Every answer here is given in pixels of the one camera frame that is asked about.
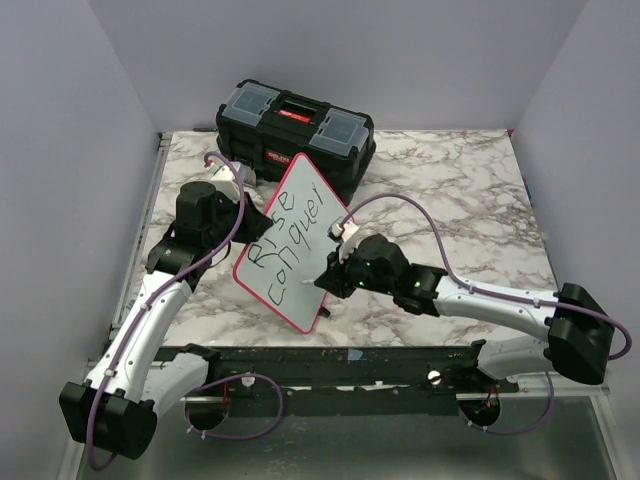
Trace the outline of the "pink framed whiteboard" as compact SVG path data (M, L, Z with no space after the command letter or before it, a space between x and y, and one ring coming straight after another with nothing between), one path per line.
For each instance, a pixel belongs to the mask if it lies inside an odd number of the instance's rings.
M233 269L235 281L303 334L315 327L326 292L301 280L318 278L337 244L328 228L348 213L308 156L291 161L265 215L273 226L246 246Z

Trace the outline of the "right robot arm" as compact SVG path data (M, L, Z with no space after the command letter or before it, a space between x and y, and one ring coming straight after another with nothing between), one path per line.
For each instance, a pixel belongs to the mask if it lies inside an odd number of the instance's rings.
M472 283L410 262L380 234L362 240L346 257L331 252L313 284L339 298L364 289L391 296L414 315L463 317L517 331L516 338L482 342L478 356L461 365L461 382L471 391L524 373L556 372L586 385L604 381L614 329L577 284L554 292Z

